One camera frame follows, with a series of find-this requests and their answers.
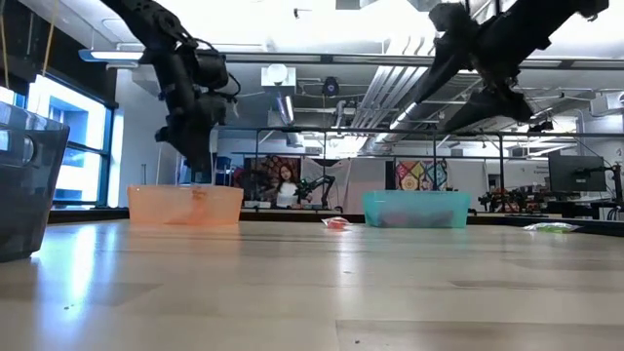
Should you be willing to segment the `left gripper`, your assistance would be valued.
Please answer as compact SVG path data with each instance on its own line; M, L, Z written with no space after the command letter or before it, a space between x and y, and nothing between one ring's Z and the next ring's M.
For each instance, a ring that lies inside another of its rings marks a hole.
M235 96L224 92L198 91L195 104L186 110L176 106L166 116L166 125L155 133L157 142L167 142L172 146L198 146L208 143L215 125L223 126L227 104L235 102ZM201 150L192 147L187 157L189 182L194 183L196 172L201 171L202 182L214 182L214 154L209 144L203 158Z

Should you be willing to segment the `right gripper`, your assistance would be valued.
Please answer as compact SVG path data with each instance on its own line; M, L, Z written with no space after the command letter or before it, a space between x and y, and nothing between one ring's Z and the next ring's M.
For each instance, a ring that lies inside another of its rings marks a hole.
M422 103L438 92L460 70L478 73L483 87L473 93L467 102L441 123L443 132L454 132L474 123L503 116L517 122L527 122L533 111L525 96L516 93L519 64L504 56L489 37L491 30L480 26L478 35L470 40L435 38L432 65L415 86L413 101Z

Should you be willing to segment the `red KitKat bar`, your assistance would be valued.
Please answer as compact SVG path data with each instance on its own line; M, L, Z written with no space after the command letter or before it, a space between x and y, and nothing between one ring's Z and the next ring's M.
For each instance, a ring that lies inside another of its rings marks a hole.
M391 213L383 215L380 220L381 227L393 228L450 228L452 225L451 213Z

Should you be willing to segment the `clear-wrapped green candy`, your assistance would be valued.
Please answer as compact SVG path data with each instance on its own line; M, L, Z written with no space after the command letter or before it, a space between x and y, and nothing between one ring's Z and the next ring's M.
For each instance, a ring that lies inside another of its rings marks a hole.
M568 233L579 229L579 226L565 222L539 222L524 226L523 229L531 232Z

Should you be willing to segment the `person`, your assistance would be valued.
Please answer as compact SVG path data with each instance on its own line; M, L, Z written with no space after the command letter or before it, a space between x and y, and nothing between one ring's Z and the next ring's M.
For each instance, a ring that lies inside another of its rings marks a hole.
M294 208L299 202L297 180L288 165L283 165L279 171L276 206L278 208Z

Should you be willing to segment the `white ceiling lamp box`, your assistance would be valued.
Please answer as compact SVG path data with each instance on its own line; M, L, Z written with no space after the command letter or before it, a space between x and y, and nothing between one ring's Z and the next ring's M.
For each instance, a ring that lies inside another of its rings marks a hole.
M260 81L262 87L294 87L296 69L282 63L272 63L261 68Z

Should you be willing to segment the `bright window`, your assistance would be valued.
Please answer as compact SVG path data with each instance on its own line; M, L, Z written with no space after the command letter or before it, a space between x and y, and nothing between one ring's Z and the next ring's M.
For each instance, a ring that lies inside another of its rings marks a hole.
M107 191L113 110L41 75L23 94L0 85L0 101L69 127L54 193L55 207L87 209L101 205Z

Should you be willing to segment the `teal translucent plastic bin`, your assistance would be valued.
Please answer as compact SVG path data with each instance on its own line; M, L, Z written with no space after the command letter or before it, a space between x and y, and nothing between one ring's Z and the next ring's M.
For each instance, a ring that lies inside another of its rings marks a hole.
M391 213L451 213L450 228L464 228L470 205L471 195L461 191L377 190L363 195L366 225L379 228L393 228L380 226L381 217Z

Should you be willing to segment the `black computer monitor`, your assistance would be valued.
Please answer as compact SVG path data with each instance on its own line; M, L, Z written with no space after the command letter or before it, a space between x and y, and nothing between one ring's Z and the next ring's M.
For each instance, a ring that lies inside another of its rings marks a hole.
M548 166L552 191L606 191L605 162L600 156L550 155Z

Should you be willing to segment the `ceiling light strip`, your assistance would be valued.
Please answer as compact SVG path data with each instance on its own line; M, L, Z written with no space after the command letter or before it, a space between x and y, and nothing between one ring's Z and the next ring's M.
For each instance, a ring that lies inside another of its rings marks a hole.
M87 62L138 61L143 56L143 52L96 51L81 49L78 51L78 55L80 59Z

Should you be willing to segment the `white hanging cloth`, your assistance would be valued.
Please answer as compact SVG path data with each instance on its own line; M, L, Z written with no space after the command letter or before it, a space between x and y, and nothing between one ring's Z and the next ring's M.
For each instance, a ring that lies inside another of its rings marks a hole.
M343 207L346 200L346 190L351 171L351 161L348 159L333 160L329 166L322 166L321 159L304 158L301 163L301 179L313 182L323 175L333 176L334 183L328 194L328 207Z

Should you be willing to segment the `grey translucent plastic bin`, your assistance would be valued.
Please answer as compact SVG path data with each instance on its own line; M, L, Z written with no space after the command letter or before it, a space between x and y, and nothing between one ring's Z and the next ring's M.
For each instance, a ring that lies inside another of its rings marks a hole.
M0 262L40 250L69 132L0 101Z

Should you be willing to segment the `dark mandala wall poster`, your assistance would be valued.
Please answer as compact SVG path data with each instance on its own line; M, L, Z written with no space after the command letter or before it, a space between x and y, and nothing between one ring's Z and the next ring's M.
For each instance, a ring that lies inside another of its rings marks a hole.
M288 165L300 183L300 160L298 158L266 155L245 160L245 168L239 177L244 199L249 201L276 202L279 171Z

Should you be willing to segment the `black overhead rack frame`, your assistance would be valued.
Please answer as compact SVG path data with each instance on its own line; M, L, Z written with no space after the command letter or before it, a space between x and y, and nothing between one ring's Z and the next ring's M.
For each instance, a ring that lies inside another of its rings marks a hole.
M272 134L279 133L285 136L293 135L311 135L321 136L323 139L323 151L321 155L327 158L328 137L337 137L338 139L354 137L357 141L363 140L362 146L337 146L332 149L332 153L338 158L384 158L384 157L404 157L404 158L430 158L436 162L439 158L437 149L451 138L458 138L460 141L466 140L490 140L498 148L498 160L500 169L503 169L504 142L506 138L515 138L516 140L525 140L526 144L543 143L549 139L572 138L577 144L581 144L584 138L615 138L624 140L624 134L616 133L550 133L550 132L484 132L484 131L455 131L441 132L437 130L401 130L401 129L358 129L358 128L320 128L320 127L260 127L260 128L243 128L243 127L224 127L217 126L219 131L235 131L235 132L254 132L253 155L255 158L259 155L260 135L266 133L267 137ZM398 154L392 151L392 148L401 142L402 139L411 136L418 136L423 142L429 143L430 153L427 155L416 154Z

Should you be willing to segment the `colourful patchwork wall poster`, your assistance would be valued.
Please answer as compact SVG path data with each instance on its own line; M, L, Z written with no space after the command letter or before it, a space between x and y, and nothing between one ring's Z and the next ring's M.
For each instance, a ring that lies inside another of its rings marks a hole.
M448 185L448 163L442 161L400 160L395 163L396 186L399 190L444 190Z

